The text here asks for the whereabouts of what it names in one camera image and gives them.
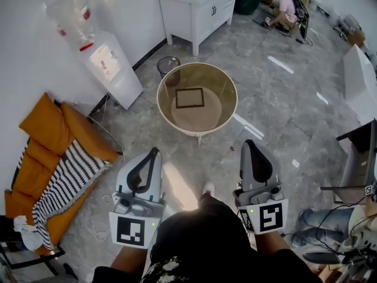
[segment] orange sofa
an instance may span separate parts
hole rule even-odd
[[[93,157],[110,163],[115,163],[118,159],[118,154],[81,113],[67,103],[62,103],[58,108],[46,93],[19,127],[30,136],[30,140],[12,190],[4,193],[7,218],[25,215],[28,224],[34,225],[32,208],[46,188],[60,156],[74,139]],[[47,221],[47,230],[55,246],[95,183],[67,211]],[[49,252],[50,250],[43,246],[35,251],[37,255],[46,255]]]

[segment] striped blanket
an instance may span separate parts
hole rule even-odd
[[[33,207],[35,227],[43,238],[43,246],[48,249],[55,247],[46,229],[47,220],[68,210],[110,167],[111,163],[90,156],[77,140],[73,141],[61,156],[46,189]]]

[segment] black sleeve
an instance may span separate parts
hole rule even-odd
[[[130,274],[114,268],[99,266],[94,271],[93,283],[115,282],[115,283],[137,283],[140,280]]]
[[[281,249],[274,253],[268,261],[273,265],[271,274],[275,282],[322,283],[322,280],[311,272],[309,267],[290,249]]]

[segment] dark green bin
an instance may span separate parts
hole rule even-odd
[[[236,0],[234,11],[242,15],[251,15],[257,9],[261,0]]]

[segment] black bag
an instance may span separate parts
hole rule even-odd
[[[295,5],[295,15],[297,17],[298,21],[303,21],[305,19],[305,11],[304,6],[301,2],[301,0],[292,0],[293,4]]]

